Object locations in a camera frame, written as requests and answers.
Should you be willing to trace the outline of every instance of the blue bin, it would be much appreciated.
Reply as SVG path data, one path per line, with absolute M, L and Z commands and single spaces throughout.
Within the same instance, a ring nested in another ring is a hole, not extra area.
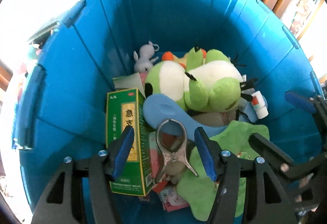
M 260 0 L 81 0 L 59 20 L 23 94 L 17 137 L 31 209 L 66 156 L 83 159 L 105 147 L 105 101 L 113 77 L 133 73 L 133 51 L 149 40 L 181 56 L 194 44 L 239 55 L 269 104 L 262 120 L 273 143 L 295 162 L 319 153 L 310 114 L 284 100 L 293 90 L 322 95 L 313 69 L 290 31 Z M 85 208 L 93 223 L 88 179 Z M 199 223 L 190 208 L 167 213 L 157 196 L 115 195 L 123 223 Z

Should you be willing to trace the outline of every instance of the white bottle cap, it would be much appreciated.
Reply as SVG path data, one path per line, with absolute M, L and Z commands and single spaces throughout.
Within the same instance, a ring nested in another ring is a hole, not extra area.
M 260 109 L 255 111 L 258 119 L 263 119 L 264 117 L 268 116 L 268 110 L 266 107 L 261 107 Z

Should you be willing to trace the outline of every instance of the green frog plush toy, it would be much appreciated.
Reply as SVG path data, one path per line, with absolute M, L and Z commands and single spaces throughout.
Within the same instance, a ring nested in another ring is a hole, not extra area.
M 146 97 L 162 93 L 183 110 L 226 112 L 238 106 L 242 76 L 229 58 L 219 50 L 203 57 L 194 47 L 187 55 L 186 69 L 178 63 L 156 64 L 145 81 Z

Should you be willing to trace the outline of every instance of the green cloth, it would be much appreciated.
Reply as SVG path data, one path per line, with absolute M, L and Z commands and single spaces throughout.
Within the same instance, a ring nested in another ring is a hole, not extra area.
M 259 156 L 248 142 L 253 133 L 259 133 L 269 139 L 269 131 L 266 126 L 235 120 L 228 125 L 226 130 L 210 139 L 218 142 L 222 149 L 227 149 L 235 155 L 244 152 L 241 154 L 241 158 L 249 157 L 253 160 Z M 199 177 L 187 169 L 177 185 L 177 193 L 190 204 L 192 213 L 197 220 L 207 221 L 216 196 L 216 183 L 207 177 L 196 147 L 191 152 L 190 164 Z M 243 213 L 245 187 L 245 178 L 241 178 L 235 217 Z

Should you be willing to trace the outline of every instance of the green medicine box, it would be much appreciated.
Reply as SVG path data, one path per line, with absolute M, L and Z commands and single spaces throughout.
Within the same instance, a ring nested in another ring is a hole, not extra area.
M 149 135 L 143 118 L 144 96 L 137 88 L 107 95 L 106 142 L 118 139 L 127 125 L 135 137 L 122 175 L 110 182 L 112 192 L 146 196 L 153 186 Z

